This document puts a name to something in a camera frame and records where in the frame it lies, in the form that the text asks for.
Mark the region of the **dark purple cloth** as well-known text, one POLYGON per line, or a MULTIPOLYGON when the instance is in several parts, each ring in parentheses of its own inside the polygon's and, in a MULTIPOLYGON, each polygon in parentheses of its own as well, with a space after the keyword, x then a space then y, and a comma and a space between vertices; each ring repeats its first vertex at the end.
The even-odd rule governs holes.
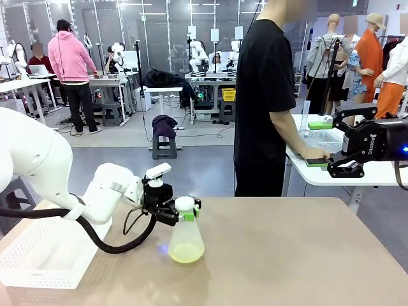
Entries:
POLYGON ((174 128, 177 125, 178 122, 170 116, 158 115, 152 120, 153 135, 174 139, 176 137, 174 128))

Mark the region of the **silver laptop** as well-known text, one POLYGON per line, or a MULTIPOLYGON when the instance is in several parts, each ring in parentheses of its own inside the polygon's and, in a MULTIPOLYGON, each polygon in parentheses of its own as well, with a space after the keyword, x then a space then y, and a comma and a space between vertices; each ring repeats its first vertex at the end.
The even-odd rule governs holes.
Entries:
POLYGON ((29 69, 33 75, 49 75, 50 72, 48 71, 47 67, 43 64, 39 65, 29 65, 29 69))

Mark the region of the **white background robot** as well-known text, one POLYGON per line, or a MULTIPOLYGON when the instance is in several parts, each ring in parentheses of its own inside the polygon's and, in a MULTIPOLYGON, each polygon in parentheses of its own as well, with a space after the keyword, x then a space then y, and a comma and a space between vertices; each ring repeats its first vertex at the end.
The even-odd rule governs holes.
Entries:
POLYGON ((8 56, 4 58, 4 64, 13 63, 18 69, 22 79, 28 79, 26 51, 21 43, 16 43, 15 40, 10 40, 6 48, 8 56))

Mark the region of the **person's right forearm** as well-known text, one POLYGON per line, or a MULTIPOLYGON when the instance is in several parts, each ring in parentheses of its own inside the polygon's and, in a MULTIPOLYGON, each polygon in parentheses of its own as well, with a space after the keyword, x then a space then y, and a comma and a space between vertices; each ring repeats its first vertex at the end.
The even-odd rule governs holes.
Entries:
POLYGON ((290 111, 270 112, 270 120, 282 139, 299 155, 307 158, 309 148, 298 134, 295 121, 290 111))

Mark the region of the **person's right hand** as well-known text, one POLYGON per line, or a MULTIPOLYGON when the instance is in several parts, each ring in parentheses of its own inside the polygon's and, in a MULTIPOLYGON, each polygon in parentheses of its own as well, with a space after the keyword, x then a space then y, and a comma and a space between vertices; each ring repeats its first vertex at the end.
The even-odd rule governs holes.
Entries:
POLYGON ((306 147, 300 152, 300 155, 304 159, 328 159, 331 154, 323 149, 306 147))

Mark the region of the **clear plastic graduated cylinder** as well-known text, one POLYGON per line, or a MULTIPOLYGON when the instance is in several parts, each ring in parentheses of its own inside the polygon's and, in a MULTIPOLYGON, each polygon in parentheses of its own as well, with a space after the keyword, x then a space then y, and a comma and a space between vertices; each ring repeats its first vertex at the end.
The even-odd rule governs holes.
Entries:
POLYGON ((305 100, 302 108, 302 121, 300 125, 300 136, 304 137, 307 130, 307 119, 309 114, 310 101, 305 100))

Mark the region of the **mannequin in grey shirt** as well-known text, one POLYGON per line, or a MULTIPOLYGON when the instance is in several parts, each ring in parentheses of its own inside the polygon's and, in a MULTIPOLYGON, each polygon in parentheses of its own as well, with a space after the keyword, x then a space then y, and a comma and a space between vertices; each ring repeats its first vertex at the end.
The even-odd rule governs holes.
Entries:
MULTIPOLYGON (((333 50, 330 50, 330 54, 328 51, 332 42, 332 36, 337 35, 336 30, 339 22, 340 15, 336 13, 333 13, 328 17, 327 33, 315 38, 307 56, 307 100, 310 101, 310 114, 319 114, 322 105, 324 88, 328 78, 328 59, 331 58, 333 54, 333 50)), ((342 36, 340 42, 341 46, 339 47, 337 56, 341 51, 347 56, 351 55, 353 48, 348 40, 342 36)), ((337 70, 341 64, 342 61, 335 61, 327 102, 335 101, 338 82, 343 79, 342 77, 337 76, 337 70)))

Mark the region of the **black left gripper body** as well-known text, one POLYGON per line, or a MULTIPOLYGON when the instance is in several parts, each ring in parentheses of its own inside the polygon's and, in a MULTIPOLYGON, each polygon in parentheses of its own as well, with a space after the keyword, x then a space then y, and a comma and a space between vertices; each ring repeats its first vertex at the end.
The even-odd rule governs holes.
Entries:
POLYGON ((166 205, 166 202, 173 198, 171 185, 164 183, 161 187, 153 188, 147 184, 144 186, 143 191, 143 209, 152 216, 155 217, 155 213, 159 209, 174 208, 166 205))

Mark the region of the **person in pink hoodie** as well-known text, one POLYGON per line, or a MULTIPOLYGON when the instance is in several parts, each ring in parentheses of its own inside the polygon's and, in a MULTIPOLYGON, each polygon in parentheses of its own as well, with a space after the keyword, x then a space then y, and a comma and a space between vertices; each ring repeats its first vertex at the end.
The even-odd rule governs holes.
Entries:
POLYGON ((84 130, 80 111, 85 115, 90 134, 100 132, 101 128, 94 119, 88 74, 88 71, 92 71, 96 76, 98 71, 84 45, 73 34, 71 24, 65 19, 57 21, 57 33, 48 43, 48 57, 67 95, 75 133, 80 135, 84 130))

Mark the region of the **black jacket pile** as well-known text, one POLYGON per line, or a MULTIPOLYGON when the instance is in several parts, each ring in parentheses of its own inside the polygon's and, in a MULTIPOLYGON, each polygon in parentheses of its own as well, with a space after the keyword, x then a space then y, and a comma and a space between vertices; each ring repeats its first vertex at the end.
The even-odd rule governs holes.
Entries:
POLYGON ((181 87, 184 96, 189 96, 191 99, 195 98, 195 93, 190 83, 184 77, 169 71, 152 68, 147 72, 143 81, 147 87, 181 87))

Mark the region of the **white humanoid robot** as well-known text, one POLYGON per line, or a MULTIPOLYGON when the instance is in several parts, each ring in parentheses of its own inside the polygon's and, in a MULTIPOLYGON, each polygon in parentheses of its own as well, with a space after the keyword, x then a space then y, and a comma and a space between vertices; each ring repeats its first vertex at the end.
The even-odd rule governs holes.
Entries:
POLYGON ((121 45, 120 43, 114 43, 111 46, 112 52, 113 52, 113 61, 115 63, 115 67, 118 69, 119 73, 123 73, 124 72, 124 58, 125 58, 125 54, 124 54, 124 47, 123 45, 121 45))

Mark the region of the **black pole stand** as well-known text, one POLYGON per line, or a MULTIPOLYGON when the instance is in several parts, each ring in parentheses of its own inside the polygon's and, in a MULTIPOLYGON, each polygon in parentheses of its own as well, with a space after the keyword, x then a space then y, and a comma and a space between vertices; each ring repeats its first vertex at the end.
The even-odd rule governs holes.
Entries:
POLYGON ((134 47, 136 51, 136 60, 138 65, 138 83, 139 83, 139 94, 140 94, 140 111, 145 111, 145 95, 143 89, 143 78, 142 78, 142 69, 141 69, 141 62, 140 62, 140 41, 135 40, 134 47))

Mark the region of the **person in black t-shirt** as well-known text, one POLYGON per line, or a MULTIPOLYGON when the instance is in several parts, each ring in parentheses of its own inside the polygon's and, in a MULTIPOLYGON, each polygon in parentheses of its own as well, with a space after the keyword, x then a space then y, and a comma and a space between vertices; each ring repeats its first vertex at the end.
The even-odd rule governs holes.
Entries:
POLYGON ((270 112, 296 106, 291 45, 286 22, 315 15, 315 0, 266 0, 240 47, 236 84, 234 165, 236 197, 279 197, 286 148, 270 112))

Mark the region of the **translucent plastic conical flask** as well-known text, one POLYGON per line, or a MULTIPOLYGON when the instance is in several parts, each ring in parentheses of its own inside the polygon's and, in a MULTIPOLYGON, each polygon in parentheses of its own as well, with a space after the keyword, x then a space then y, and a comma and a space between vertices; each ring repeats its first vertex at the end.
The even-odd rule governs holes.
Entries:
POLYGON ((186 210, 178 210, 180 218, 173 227, 168 246, 169 256, 177 263, 194 263, 204 254, 205 246, 196 220, 196 211, 195 205, 186 210))

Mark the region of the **mannequin in orange dress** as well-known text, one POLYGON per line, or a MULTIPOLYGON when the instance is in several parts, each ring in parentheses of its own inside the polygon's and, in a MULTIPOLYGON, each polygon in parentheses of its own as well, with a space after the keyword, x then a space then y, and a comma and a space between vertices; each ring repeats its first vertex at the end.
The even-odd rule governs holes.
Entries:
POLYGON ((371 103, 374 99, 375 79, 383 72, 383 50, 376 32, 386 29, 384 17, 379 13, 370 13, 366 17, 367 29, 364 31, 356 50, 360 55, 363 75, 363 84, 367 91, 361 96, 356 96, 354 102, 357 104, 371 103))

